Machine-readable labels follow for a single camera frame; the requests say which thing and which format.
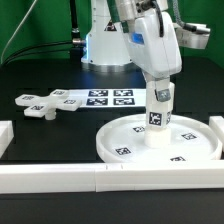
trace circular base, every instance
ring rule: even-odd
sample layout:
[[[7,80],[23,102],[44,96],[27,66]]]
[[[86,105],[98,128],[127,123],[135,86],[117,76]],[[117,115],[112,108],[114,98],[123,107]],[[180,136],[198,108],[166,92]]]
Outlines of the circular base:
[[[144,143],[145,120],[146,115],[140,114],[104,125],[96,136],[101,159],[108,163],[220,159],[222,144],[204,123],[172,115],[169,144],[149,148]]]
[[[82,62],[82,68],[87,70],[92,70],[96,72],[125,72],[134,70],[137,66],[134,63],[129,63],[125,65],[96,65],[91,63]]]

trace black table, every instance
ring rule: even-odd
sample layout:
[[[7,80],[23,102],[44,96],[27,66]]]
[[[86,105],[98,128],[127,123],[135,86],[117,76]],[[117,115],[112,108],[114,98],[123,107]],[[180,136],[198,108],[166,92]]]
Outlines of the black table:
[[[206,58],[184,58],[174,114],[208,123],[224,113],[224,70]],[[54,121],[27,118],[21,94],[54,89],[145,88],[140,71],[83,71],[69,60],[24,60],[0,71],[0,120],[13,120],[15,138],[1,164],[102,162],[95,135],[105,123],[144,108],[57,111]],[[0,195],[0,223],[223,223],[224,189]]]

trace blue light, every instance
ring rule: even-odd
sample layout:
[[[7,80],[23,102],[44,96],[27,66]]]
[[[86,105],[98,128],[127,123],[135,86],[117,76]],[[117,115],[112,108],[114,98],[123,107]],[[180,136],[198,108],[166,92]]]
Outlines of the blue light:
[[[136,44],[142,44],[144,45],[144,39],[143,39],[143,36],[142,34],[139,34],[139,33],[132,33],[131,35],[131,39],[134,43]]]
[[[85,55],[87,60],[89,60],[89,49],[88,49],[88,47],[89,47],[89,38],[88,38],[88,35],[87,35],[86,36],[86,55]]]

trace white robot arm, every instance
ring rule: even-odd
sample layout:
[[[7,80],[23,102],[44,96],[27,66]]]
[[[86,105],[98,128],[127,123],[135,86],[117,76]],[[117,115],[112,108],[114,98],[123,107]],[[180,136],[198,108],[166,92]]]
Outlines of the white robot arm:
[[[174,25],[169,14],[164,12],[168,9],[167,0],[107,2],[112,19],[117,12],[115,22],[121,22],[130,58],[142,69],[147,83],[145,144],[160,148],[169,144],[171,134],[167,126],[174,98],[174,84],[170,82],[170,76],[180,72],[182,67]],[[183,23],[181,29],[185,28],[187,32],[191,30],[197,34],[209,32],[208,29],[197,29]]]

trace green background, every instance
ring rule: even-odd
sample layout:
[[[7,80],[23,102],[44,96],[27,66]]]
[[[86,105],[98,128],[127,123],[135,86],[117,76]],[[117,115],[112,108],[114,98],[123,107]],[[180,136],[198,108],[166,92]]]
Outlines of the green background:
[[[0,53],[32,2],[32,0],[0,0]],[[79,28],[84,38],[91,28],[91,4],[90,0],[76,0],[76,4]],[[206,50],[181,48],[181,54],[208,57],[224,67],[224,1],[179,0],[179,5],[183,21],[205,23],[212,29]],[[39,0],[8,48],[5,57],[26,46],[70,39],[69,0]],[[44,57],[61,58],[69,57],[69,54],[48,54]]]

